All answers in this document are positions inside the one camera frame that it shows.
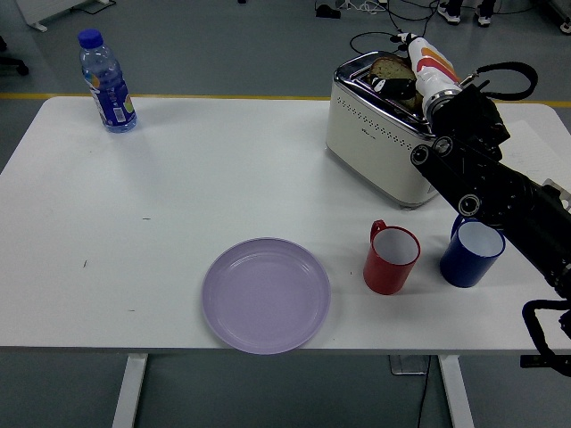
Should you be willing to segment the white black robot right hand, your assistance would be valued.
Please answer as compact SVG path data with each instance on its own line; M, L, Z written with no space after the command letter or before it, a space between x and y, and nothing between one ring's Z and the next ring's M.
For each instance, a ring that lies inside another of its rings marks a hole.
M461 86L453 66L425 38L413 33L399 33L391 40L404 44L413 78L381 77L369 73L369 85L378 95L393 100L408 100L419 93L423 98L451 91L459 93Z

